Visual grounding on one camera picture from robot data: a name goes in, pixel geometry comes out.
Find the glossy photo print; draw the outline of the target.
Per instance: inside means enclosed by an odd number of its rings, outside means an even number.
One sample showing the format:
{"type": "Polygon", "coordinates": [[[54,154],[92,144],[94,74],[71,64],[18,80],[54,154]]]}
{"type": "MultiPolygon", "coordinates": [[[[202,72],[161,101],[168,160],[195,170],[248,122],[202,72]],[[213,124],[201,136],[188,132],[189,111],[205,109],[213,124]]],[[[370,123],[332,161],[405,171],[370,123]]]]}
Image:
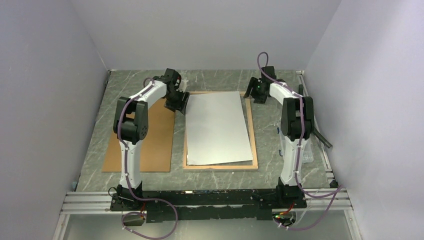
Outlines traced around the glossy photo print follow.
{"type": "Polygon", "coordinates": [[[219,165],[253,160],[238,91],[192,94],[185,114],[187,163],[219,165]]]}

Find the brown backing board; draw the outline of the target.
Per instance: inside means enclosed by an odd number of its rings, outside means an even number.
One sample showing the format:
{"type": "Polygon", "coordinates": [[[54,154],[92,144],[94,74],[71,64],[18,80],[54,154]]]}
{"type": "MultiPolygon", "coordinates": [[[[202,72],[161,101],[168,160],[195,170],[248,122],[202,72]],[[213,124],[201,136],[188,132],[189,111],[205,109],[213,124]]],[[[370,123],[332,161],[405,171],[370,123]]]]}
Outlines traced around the brown backing board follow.
{"type": "MultiPolygon", "coordinates": [[[[175,113],[164,107],[161,98],[148,110],[148,132],[141,146],[140,172],[169,172],[171,168],[175,113]]],[[[102,171],[121,172],[121,148],[117,134],[111,132],[102,171]]]]}

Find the wooden picture frame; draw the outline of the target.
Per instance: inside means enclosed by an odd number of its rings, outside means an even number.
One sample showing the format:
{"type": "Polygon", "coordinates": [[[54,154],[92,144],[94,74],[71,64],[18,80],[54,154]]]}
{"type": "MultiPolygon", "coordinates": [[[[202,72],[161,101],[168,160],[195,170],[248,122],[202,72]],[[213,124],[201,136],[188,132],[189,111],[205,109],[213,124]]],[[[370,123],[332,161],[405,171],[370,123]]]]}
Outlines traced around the wooden picture frame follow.
{"type": "MultiPolygon", "coordinates": [[[[191,93],[191,95],[205,94],[205,93],[216,93],[216,92],[225,92],[225,91],[194,91],[194,92],[191,93]]],[[[241,95],[242,108],[243,108],[243,112],[244,112],[245,122],[246,122],[246,125],[247,125],[247,131],[248,131],[248,136],[249,136],[249,140],[250,140],[250,144],[251,144],[253,160],[244,161],[244,162],[220,163],[220,164],[216,164],[216,165],[189,165],[188,160],[187,160],[187,136],[186,136],[186,127],[185,127],[183,160],[182,160],[182,168],[184,170],[190,170],[190,171],[206,171],[206,170],[241,171],[241,170],[257,170],[259,168],[251,102],[250,102],[249,98],[243,98],[243,93],[241,93],[241,92],[239,92],[239,93],[241,95]]]]}

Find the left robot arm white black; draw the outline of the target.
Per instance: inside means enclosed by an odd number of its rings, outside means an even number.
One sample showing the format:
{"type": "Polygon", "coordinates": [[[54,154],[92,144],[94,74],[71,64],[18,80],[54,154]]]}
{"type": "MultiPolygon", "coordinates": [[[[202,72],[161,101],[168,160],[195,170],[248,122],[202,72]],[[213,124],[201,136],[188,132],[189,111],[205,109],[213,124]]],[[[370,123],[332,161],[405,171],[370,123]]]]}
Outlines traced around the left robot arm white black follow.
{"type": "Polygon", "coordinates": [[[116,194],[130,210],[143,204],[140,160],[142,143],[149,131],[149,109],[164,99],[166,109],[185,115],[190,93],[180,89],[181,82],[180,73],[167,68],[161,76],[147,77],[135,94],[117,100],[113,132],[120,145],[121,177],[116,194]]]}

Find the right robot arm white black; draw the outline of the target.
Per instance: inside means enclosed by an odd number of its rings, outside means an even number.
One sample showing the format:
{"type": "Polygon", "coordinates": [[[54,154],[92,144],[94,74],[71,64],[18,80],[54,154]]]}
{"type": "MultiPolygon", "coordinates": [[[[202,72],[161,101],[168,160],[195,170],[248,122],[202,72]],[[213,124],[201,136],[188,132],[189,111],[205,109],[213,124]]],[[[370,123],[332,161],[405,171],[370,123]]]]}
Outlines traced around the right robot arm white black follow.
{"type": "Polygon", "coordinates": [[[253,98],[255,104],[265,104],[268,98],[273,98],[282,106],[279,133],[284,164],[276,186],[275,202],[286,208],[293,201],[304,198],[300,173],[304,150],[314,130],[313,100],[294,91],[284,80],[277,79],[273,66],[259,69],[261,77],[249,80],[243,97],[253,98]]]}

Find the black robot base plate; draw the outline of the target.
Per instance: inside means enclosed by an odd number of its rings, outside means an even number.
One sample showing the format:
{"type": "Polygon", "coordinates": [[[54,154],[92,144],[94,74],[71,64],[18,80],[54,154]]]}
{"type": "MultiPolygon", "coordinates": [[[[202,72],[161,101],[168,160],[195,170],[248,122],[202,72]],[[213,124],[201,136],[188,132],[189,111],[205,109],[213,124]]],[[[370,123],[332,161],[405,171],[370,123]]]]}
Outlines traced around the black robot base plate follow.
{"type": "Polygon", "coordinates": [[[142,201],[112,195],[112,212],[145,211],[148,223],[188,220],[253,218],[270,221],[273,215],[289,208],[304,209],[302,200],[279,200],[276,188],[219,190],[145,190],[142,201]]]}

